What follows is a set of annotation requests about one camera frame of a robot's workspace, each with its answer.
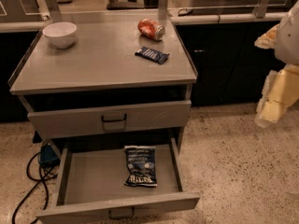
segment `power cord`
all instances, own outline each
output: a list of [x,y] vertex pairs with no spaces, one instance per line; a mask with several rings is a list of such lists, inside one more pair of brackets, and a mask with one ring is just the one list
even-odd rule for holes
[[[49,169],[47,168],[43,168],[41,165],[39,165],[39,169],[38,169],[38,173],[39,173],[39,178],[33,178],[30,175],[30,165],[32,163],[32,161],[36,158],[39,157],[39,155],[41,154],[41,152],[43,151],[43,148],[45,148],[46,146],[42,147],[41,150],[36,153],[28,162],[27,167],[26,167],[26,174],[27,177],[33,181],[36,182],[36,184],[29,190],[29,192],[26,194],[26,196],[21,200],[21,202],[18,204],[18,206],[16,207],[13,215],[12,215],[12,224],[16,224],[16,216],[18,214],[18,211],[20,210],[21,206],[25,203],[25,201],[29,198],[29,196],[31,195],[31,193],[34,191],[34,189],[40,184],[42,183],[44,188],[45,188],[45,192],[46,192],[46,198],[45,198],[45,204],[43,207],[43,210],[45,210],[48,206],[48,202],[49,202],[49,189],[47,186],[46,181],[54,179],[57,177],[56,174],[53,174],[51,171],[54,169],[54,167],[56,165],[52,165]],[[32,221],[30,224],[34,224],[37,223],[38,219],[36,218],[34,221]]]

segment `gray cabinet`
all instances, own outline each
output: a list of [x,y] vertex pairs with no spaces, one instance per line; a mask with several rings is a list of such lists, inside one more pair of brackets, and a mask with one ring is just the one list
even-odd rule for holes
[[[184,188],[179,165],[196,71],[168,18],[160,20],[168,35],[157,43],[136,31],[144,11],[125,14],[68,17],[77,21],[75,46],[54,49],[41,36],[11,87],[61,157],[52,208],[38,214],[44,223],[187,210],[199,200]],[[147,17],[158,20],[156,11]],[[136,57],[142,46],[170,53],[169,59],[159,65]],[[156,147],[157,188],[123,185],[130,144]]]

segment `snack wrapper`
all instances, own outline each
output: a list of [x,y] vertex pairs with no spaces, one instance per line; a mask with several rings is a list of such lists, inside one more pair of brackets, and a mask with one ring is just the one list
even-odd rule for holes
[[127,168],[130,172],[124,185],[157,187],[155,147],[125,146]]
[[162,53],[156,49],[142,47],[135,53],[135,56],[141,56],[155,63],[163,64],[168,59],[169,54]]

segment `cabinet top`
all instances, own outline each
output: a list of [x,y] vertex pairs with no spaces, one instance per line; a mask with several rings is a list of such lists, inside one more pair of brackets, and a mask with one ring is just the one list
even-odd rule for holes
[[[165,27],[163,41],[141,35],[140,20],[150,18]],[[128,87],[188,84],[196,80],[178,35],[158,11],[116,11],[63,15],[78,27],[78,41],[69,49],[55,49],[41,36],[11,87],[17,95],[92,91]],[[159,65],[135,56],[141,47],[170,53]]]

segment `speckled floor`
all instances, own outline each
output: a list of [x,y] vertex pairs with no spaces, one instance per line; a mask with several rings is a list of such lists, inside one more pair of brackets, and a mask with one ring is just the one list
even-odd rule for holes
[[[186,190],[201,195],[194,210],[111,223],[299,223],[299,105],[268,129],[255,125],[254,110],[255,104],[192,108],[179,157]],[[0,223],[7,224],[35,184],[25,169],[40,144],[32,143],[29,122],[2,123],[0,135]],[[54,184],[49,181],[50,193]],[[16,223],[35,218],[43,192],[33,193]]]

